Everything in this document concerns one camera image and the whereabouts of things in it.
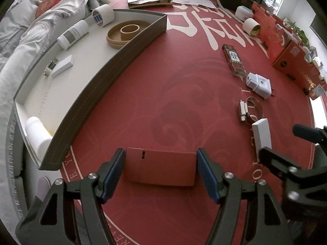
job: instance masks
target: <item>screw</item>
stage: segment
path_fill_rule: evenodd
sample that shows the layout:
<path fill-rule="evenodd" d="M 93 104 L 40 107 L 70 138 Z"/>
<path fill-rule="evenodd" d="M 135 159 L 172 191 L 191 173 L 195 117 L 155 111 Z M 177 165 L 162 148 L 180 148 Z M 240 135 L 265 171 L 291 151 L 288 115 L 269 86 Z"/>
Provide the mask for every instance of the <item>screw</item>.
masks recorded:
<path fill-rule="evenodd" d="M 258 183 L 262 186 L 265 186 L 267 184 L 267 182 L 264 179 L 259 179 Z"/>
<path fill-rule="evenodd" d="M 289 167 L 288 170 L 292 173 L 295 173 L 298 171 L 298 169 L 296 167 Z"/>
<path fill-rule="evenodd" d="M 63 179 L 57 179 L 55 181 L 55 185 L 61 185 L 61 184 L 63 184 Z"/>
<path fill-rule="evenodd" d="M 97 177 L 97 175 L 98 175 L 98 174 L 92 172 L 92 173 L 89 174 L 88 177 L 89 177 L 89 179 L 94 180 L 94 179 Z"/>
<path fill-rule="evenodd" d="M 226 173 L 225 173 L 225 177 L 226 177 L 227 179 L 231 179 L 231 178 L 234 177 L 234 174 L 231 173 L 231 172 L 226 172 Z"/>
<path fill-rule="evenodd" d="M 289 199 L 294 200 L 294 201 L 296 201 L 300 197 L 299 193 L 296 192 L 296 191 L 290 191 L 287 194 L 287 196 L 288 196 Z"/>

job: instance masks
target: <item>red table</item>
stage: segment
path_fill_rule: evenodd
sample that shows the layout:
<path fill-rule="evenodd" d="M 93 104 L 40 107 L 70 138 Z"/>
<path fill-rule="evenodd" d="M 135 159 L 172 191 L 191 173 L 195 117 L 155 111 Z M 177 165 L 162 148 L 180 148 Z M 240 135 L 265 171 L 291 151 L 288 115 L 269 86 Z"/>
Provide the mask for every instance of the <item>red table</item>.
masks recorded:
<path fill-rule="evenodd" d="M 127 0 L 111 5 L 127 8 Z M 183 152 L 204 147 L 239 179 L 267 180 L 280 199 L 281 182 L 257 163 L 251 126 L 239 121 L 238 103 L 258 98 L 269 120 L 272 148 L 311 168 L 314 145 L 292 134 L 295 123 L 314 126 L 309 98 L 274 69 L 257 41 L 221 10 L 190 5 L 151 10 L 168 14 L 167 32 L 97 104 L 67 153 L 63 177 L 74 181 L 96 171 L 118 147 Z M 232 75 L 224 43 L 236 48 L 247 72 L 270 79 L 275 97 L 263 100 L 245 80 Z M 242 236 L 246 202 L 241 206 L 233 244 Z M 103 210 L 118 245 L 198 245 L 205 243 L 218 206 L 197 174 L 194 187 L 143 185 L 121 178 Z"/>

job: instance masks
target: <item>stitching on tray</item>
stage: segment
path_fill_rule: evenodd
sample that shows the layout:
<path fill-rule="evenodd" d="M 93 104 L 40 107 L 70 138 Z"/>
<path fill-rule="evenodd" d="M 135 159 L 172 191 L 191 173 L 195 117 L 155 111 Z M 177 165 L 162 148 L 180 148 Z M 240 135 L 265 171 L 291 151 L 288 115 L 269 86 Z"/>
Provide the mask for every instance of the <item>stitching on tray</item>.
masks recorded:
<path fill-rule="evenodd" d="M 117 63 L 114 65 L 114 66 L 112 66 L 112 68 L 106 73 L 106 75 L 105 76 L 103 76 L 102 78 L 101 78 L 101 80 L 98 82 L 98 84 L 93 88 L 93 90 L 89 93 L 89 95 L 86 97 L 86 99 L 84 100 L 84 102 L 82 103 L 82 105 L 78 108 L 78 110 L 77 110 L 77 112 L 75 113 L 75 115 L 74 115 L 74 117 L 71 119 L 71 121 L 70 121 L 70 123 L 68 124 L 68 126 L 67 126 L 67 128 L 65 129 L 65 131 L 63 132 L 63 134 L 62 134 L 62 136 L 61 136 L 61 138 L 60 138 L 60 140 L 59 140 L 59 142 L 57 143 L 57 146 L 56 146 L 56 148 L 55 148 L 55 150 L 54 150 L 54 152 L 52 153 L 52 155 L 51 155 L 51 158 L 50 158 L 50 163 L 51 164 L 56 164 L 56 162 L 55 163 L 53 163 L 53 162 L 51 162 L 51 160 L 52 160 L 52 158 L 53 158 L 53 155 L 56 153 L 56 151 L 57 151 L 57 148 L 58 148 L 58 146 L 60 145 L 60 142 L 61 142 L 61 140 L 63 139 L 63 136 L 65 135 L 65 133 L 66 133 L 66 131 L 68 130 L 68 128 L 69 128 L 69 126 L 70 126 L 70 124 L 71 124 L 71 122 L 74 120 L 74 118 L 76 117 L 76 115 L 78 114 L 78 112 L 80 111 L 80 109 L 82 108 L 82 106 L 84 105 L 84 103 L 88 100 L 88 98 L 90 97 L 90 95 L 93 93 L 93 91 L 98 87 L 98 85 L 102 82 L 102 80 L 108 75 L 108 73 L 110 73 L 111 72 L 111 70 L 112 69 L 114 69 L 116 66 L 117 66 L 117 64 L 130 52 L 130 51 L 132 51 L 132 49 L 134 49 L 135 47 L 137 47 L 139 44 L 141 44 L 144 40 L 146 40 L 152 33 L 154 33 L 155 31 L 157 31 L 157 29 L 159 29 L 159 28 L 161 28 L 162 26 L 166 26 L 167 25 L 167 23 L 165 22 L 164 24 L 161 24 L 161 25 L 159 25 L 157 28 L 155 28 L 155 29 L 153 29 L 153 31 L 152 32 L 150 32 L 150 33 L 148 33 L 148 35 L 146 35 L 145 37 L 144 37 L 144 39 L 143 40 L 141 40 L 141 41 L 139 41 L 137 44 L 135 44 L 135 46 L 133 46 L 127 53 L 125 53 L 121 58 L 120 58 L 120 60 L 119 61 L 117 61 Z M 122 66 L 122 68 L 120 68 L 117 72 L 116 72 L 116 74 L 112 77 L 112 79 L 103 87 L 103 88 L 106 88 L 111 82 L 112 82 L 112 80 L 115 78 L 115 76 L 124 68 L 126 66 L 126 64 L 125 65 L 123 65 Z M 94 104 L 94 101 L 91 103 L 91 105 L 90 105 L 90 107 L 88 108 L 88 110 L 86 111 L 86 113 L 83 115 L 83 117 L 81 118 L 81 120 L 79 121 L 79 123 L 77 124 L 77 126 L 76 126 L 76 128 L 74 129 L 74 131 L 73 132 L 75 132 L 76 131 L 76 129 L 78 128 L 78 126 L 80 125 L 80 123 L 81 123 L 81 121 L 84 119 L 84 117 L 85 117 L 85 115 L 89 112 L 89 110 L 91 109 L 91 107 L 93 106 L 93 104 Z"/>

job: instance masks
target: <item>striped pillow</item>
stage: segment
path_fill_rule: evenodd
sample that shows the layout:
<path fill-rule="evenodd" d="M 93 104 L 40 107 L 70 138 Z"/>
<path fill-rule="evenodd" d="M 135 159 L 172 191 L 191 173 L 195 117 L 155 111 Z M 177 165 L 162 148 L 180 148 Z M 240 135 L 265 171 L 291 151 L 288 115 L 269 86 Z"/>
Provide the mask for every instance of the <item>striped pillow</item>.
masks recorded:
<path fill-rule="evenodd" d="M 22 34 L 35 20 L 36 1 L 22 0 L 4 15 L 0 22 L 0 72 L 19 44 Z"/>

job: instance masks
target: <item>tray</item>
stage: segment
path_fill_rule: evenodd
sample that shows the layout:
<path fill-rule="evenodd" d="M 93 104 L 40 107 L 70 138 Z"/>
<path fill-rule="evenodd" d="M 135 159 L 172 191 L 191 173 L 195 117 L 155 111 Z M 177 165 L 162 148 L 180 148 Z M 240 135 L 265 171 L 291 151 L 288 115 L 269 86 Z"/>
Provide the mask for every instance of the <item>tray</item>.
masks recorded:
<path fill-rule="evenodd" d="M 89 33 L 68 50 L 63 50 L 57 42 L 51 45 L 26 74 L 14 97 L 20 131 L 40 170 L 60 168 L 73 139 L 107 89 L 136 56 L 166 31 L 166 14 L 133 9 L 114 11 L 115 20 L 103 28 L 93 22 L 91 15 L 86 17 Z M 107 32 L 128 20 L 144 20 L 151 25 L 121 49 L 110 47 Z M 51 60 L 60 61 L 69 55 L 74 58 L 71 68 L 54 78 L 43 75 Z M 42 160 L 26 138 L 25 122 L 31 116 L 38 117 L 53 136 Z"/>

